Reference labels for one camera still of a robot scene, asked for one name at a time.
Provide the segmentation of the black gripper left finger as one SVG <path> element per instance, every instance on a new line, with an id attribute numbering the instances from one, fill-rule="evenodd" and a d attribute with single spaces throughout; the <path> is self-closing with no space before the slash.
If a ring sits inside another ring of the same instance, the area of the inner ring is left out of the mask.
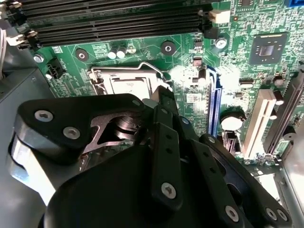
<path id="1" fill-rule="evenodd" d="M 26 101 L 15 118 L 13 160 L 48 206 L 65 182 L 129 148 L 169 147 L 180 154 L 173 112 L 166 107 L 169 91 L 159 86 L 143 101 L 132 94 Z M 177 195 L 181 180 L 169 176 L 157 191 L 160 176 L 152 172 L 152 197 L 177 211 L 183 202 Z"/>

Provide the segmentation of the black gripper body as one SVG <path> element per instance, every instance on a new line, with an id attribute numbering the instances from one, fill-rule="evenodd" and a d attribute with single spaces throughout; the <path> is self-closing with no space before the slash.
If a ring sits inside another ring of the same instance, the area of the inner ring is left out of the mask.
<path id="1" fill-rule="evenodd" d="M 180 179 L 183 198 L 172 211 L 151 194 L 153 170 L 161 190 L 168 177 Z M 191 183 L 189 166 L 178 151 L 165 147 L 129 148 L 65 182 L 53 195 L 44 217 L 47 228 L 218 228 L 220 220 L 203 182 Z"/>

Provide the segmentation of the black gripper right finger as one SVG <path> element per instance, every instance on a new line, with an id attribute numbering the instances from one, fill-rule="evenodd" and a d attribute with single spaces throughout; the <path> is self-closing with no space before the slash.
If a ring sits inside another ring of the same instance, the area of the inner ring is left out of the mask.
<path id="1" fill-rule="evenodd" d="M 197 136 L 179 115 L 173 92 L 166 95 L 173 112 L 186 180 L 207 228 L 290 228 L 287 211 L 213 136 Z"/>

